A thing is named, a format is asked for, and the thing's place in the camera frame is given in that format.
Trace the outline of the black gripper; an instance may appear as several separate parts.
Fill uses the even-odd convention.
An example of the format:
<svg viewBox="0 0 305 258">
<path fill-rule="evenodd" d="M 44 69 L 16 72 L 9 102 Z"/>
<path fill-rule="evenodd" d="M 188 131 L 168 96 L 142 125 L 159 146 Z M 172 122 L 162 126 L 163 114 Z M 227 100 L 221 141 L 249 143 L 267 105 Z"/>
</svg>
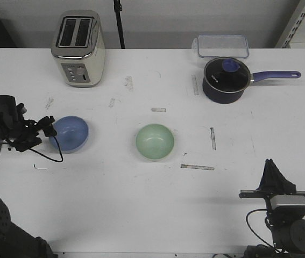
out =
<svg viewBox="0 0 305 258">
<path fill-rule="evenodd" d="M 273 188 L 275 192 L 266 192 Z M 278 195 L 305 197 L 305 191 L 297 191 L 296 185 L 283 176 L 274 161 L 272 159 L 266 159 L 263 175 L 257 190 L 241 190 L 239 198 L 271 199 Z"/>
<path fill-rule="evenodd" d="M 23 103 L 0 105 L 0 139 L 19 152 L 24 152 L 42 143 L 38 137 L 38 131 L 34 120 L 25 120 L 23 114 L 26 108 Z M 45 116 L 38 121 L 44 128 L 46 137 L 56 136 L 56 130 L 52 126 L 55 122 L 53 116 Z"/>
</svg>

